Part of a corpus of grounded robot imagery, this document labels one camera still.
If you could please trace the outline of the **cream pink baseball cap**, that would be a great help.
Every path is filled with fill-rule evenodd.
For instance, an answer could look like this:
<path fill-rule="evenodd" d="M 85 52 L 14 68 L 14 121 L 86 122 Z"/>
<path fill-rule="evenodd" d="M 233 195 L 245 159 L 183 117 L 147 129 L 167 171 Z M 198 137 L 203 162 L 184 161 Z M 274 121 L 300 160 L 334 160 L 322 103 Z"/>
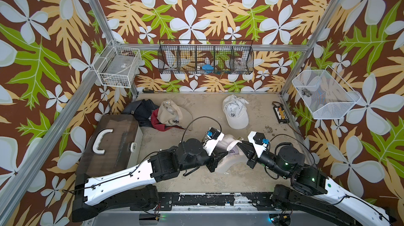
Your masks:
<path fill-rule="evenodd" d="M 236 139 L 230 134 L 224 135 L 223 139 L 218 142 L 216 149 L 225 149 L 228 154 L 218 163 L 216 172 L 225 173 L 235 164 L 247 162 L 247 157 L 239 147 L 242 138 Z"/>

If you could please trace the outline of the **white baseball cap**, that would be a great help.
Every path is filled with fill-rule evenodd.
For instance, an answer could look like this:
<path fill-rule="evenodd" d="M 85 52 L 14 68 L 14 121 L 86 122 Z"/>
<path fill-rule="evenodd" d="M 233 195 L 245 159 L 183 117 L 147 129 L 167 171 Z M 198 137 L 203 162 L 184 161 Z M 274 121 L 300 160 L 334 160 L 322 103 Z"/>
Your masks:
<path fill-rule="evenodd" d="M 243 97 L 230 95 L 223 101 L 223 112 L 229 126 L 235 130 L 241 130 L 248 126 L 249 117 L 247 113 L 247 105 L 249 102 Z"/>

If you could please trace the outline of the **beige baseball cap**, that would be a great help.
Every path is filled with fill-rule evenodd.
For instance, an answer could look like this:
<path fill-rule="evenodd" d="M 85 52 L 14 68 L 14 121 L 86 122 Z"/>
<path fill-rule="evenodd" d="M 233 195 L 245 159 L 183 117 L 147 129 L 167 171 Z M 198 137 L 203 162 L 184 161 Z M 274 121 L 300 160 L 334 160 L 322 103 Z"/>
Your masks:
<path fill-rule="evenodd" d="M 167 126 L 180 126 L 186 129 L 193 120 L 191 113 L 173 100 L 165 100 L 158 108 L 158 120 Z"/>

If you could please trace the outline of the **maroon baseball cap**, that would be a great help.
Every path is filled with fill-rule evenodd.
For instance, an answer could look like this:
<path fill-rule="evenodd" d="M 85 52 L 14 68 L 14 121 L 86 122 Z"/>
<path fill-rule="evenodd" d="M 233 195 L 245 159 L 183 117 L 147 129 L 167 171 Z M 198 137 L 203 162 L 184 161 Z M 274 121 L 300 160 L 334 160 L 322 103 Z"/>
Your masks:
<path fill-rule="evenodd" d="M 168 131 L 172 128 L 178 128 L 178 129 L 182 129 L 182 127 L 180 126 L 167 126 L 165 124 L 160 123 L 160 121 L 157 118 L 158 115 L 158 109 L 154 110 L 151 117 L 150 117 L 150 122 L 152 124 L 152 127 L 158 131 Z"/>

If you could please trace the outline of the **black baseball cap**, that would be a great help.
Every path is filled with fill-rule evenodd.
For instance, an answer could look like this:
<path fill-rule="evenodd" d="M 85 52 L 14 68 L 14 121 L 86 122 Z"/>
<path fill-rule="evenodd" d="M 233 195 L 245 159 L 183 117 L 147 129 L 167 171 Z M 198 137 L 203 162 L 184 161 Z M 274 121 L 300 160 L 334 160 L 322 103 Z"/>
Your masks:
<path fill-rule="evenodd" d="M 150 99 L 142 99 L 128 104 L 121 114 L 131 114 L 138 121 L 140 127 L 152 127 L 151 116 L 158 108 L 159 106 Z"/>

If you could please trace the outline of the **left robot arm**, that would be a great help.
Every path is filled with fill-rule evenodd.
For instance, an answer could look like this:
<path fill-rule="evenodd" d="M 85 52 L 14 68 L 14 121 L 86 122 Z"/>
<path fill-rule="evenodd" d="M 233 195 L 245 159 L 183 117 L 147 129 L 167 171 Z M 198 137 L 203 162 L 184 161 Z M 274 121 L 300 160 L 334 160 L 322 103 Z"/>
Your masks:
<path fill-rule="evenodd" d="M 115 208 L 148 209 L 158 192 L 153 184 L 192 173 L 202 166 L 214 172 L 228 151 L 215 148 L 209 154 L 197 139 L 154 152 L 149 159 L 122 171 L 99 177 L 79 174 L 74 189 L 72 221 L 83 222 Z"/>

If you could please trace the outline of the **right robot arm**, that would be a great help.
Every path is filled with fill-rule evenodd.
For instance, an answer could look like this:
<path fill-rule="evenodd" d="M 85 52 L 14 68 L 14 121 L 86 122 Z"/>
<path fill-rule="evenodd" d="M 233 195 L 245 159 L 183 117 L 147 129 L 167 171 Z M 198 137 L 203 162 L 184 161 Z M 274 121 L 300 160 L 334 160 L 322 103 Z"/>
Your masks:
<path fill-rule="evenodd" d="M 282 142 L 269 151 L 269 141 L 238 142 L 247 157 L 247 165 L 262 165 L 290 187 L 276 185 L 270 196 L 274 207 L 300 210 L 339 226 L 391 226 L 396 221 L 384 208 L 370 204 L 347 191 L 332 178 L 305 163 L 305 155 L 290 142 Z"/>

